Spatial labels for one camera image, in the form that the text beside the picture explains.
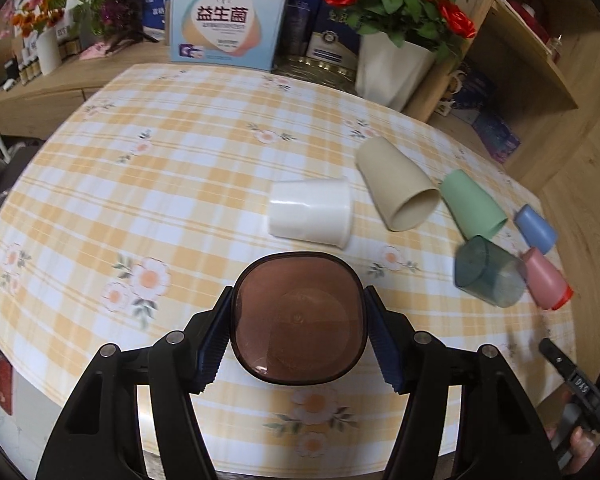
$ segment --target yellow plaid tablecloth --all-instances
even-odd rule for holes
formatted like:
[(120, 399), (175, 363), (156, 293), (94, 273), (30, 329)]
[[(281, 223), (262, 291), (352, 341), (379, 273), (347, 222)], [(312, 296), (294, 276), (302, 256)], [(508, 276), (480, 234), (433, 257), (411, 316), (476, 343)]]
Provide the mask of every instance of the yellow plaid tablecloth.
[[(0, 348), (63, 404), (104, 343), (139, 348), (183, 328), (261, 256), (331, 251), (417, 330), (456, 348), (496, 345), (538, 403), (560, 382), (538, 342), (550, 334), (574, 355), (571, 307), (544, 313), (526, 293), (504, 310), (456, 289), (462, 238), (443, 203), (417, 229), (389, 232), (354, 164), (378, 135), (435, 182), (462, 168), (510, 218), (527, 202), (541, 210), (441, 132), (357, 97), (235, 68), (132, 67), (52, 136), (0, 212)], [(355, 198), (345, 250), (267, 234), (271, 181), (342, 176)], [(526, 249), (512, 222), (494, 241)], [(384, 468), (405, 404), (370, 345), (349, 374), (307, 388), (258, 381), (229, 347), (215, 383), (194, 398), (217, 469), (296, 477)], [(139, 406), (143, 445), (157, 452), (145, 389)], [(458, 418), (452, 388), (441, 453), (455, 446)]]

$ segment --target wooden floor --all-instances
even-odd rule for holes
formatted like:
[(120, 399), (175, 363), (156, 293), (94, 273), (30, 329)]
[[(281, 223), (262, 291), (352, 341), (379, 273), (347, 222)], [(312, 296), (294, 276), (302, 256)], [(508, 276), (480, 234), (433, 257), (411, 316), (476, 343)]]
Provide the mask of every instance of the wooden floor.
[(558, 252), (575, 291), (577, 363), (595, 380), (600, 371), (600, 118), (539, 196), (558, 231)]

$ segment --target blue cup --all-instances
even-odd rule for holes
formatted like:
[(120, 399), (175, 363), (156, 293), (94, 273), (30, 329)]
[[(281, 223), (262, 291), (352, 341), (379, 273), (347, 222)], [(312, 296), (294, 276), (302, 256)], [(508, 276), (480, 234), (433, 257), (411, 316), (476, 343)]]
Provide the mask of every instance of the blue cup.
[(558, 239), (554, 228), (529, 204), (525, 204), (518, 211), (513, 222), (518, 226), (529, 247), (537, 247), (542, 254), (547, 254)]

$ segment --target brown transparent cup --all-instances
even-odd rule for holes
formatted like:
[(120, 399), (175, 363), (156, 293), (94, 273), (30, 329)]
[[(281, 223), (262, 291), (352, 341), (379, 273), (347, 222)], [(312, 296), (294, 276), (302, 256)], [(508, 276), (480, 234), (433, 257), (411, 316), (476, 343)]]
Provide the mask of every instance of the brown transparent cup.
[(238, 278), (231, 343), (242, 366), (275, 384), (321, 384), (358, 362), (366, 344), (360, 279), (325, 253), (272, 254)]

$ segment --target red card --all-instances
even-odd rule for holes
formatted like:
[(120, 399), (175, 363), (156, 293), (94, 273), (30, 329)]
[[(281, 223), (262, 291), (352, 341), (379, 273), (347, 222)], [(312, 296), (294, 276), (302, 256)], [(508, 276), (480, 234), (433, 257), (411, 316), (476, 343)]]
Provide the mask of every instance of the red card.
[(0, 406), (13, 415), (13, 367), (7, 360), (0, 359)]

